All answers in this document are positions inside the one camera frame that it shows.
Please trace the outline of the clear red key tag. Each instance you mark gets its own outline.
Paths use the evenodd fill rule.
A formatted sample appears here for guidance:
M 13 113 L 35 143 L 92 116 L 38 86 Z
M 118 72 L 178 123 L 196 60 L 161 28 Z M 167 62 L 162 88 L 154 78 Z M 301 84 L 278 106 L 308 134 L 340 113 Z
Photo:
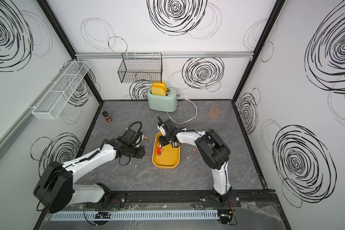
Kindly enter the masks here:
M 196 152 L 197 152 L 197 149 L 194 147 L 194 148 L 192 149 L 192 154 L 193 154 L 193 155 L 196 155 Z

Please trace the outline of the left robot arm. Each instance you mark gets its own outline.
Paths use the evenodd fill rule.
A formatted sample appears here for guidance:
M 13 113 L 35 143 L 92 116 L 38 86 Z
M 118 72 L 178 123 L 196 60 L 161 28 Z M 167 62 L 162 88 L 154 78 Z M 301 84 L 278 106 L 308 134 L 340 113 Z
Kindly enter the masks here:
M 141 159 L 145 148 L 118 139 L 104 139 L 99 148 L 71 161 L 54 161 L 44 170 L 34 189 L 34 196 L 49 213 L 57 213 L 74 204 L 97 204 L 103 208 L 112 203 L 111 190 L 102 183 L 80 185 L 77 181 L 88 172 L 120 156 Z

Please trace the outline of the pile of tagged keys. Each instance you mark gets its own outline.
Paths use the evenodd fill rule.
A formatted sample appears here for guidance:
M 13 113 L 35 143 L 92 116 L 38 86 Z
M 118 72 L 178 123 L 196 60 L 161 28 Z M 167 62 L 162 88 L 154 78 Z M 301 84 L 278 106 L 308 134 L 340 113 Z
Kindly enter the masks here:
M 162 151 L 163 151 L 163 147 L 162 147 L 161 144 L 159 144 L 158 147 L 157 147 L 156 154 L 157 154 L 158 156 L 161 156 Z

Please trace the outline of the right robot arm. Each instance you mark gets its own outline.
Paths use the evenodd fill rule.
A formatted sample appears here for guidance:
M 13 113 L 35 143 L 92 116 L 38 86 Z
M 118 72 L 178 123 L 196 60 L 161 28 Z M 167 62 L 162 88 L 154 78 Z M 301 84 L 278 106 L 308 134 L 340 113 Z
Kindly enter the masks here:
M 161 126 L 158 129 L 162 134 L 159 137 L 162 146 L 177 143 L 189 144 L 197 148 L 205 164 L 212 170 L 213 190 L 217 200 L 227 201 L 232 193 L 228 175 L 231 151 L 218 133 L 213 129 L 205 132 L 186 128 L 167 131 Z

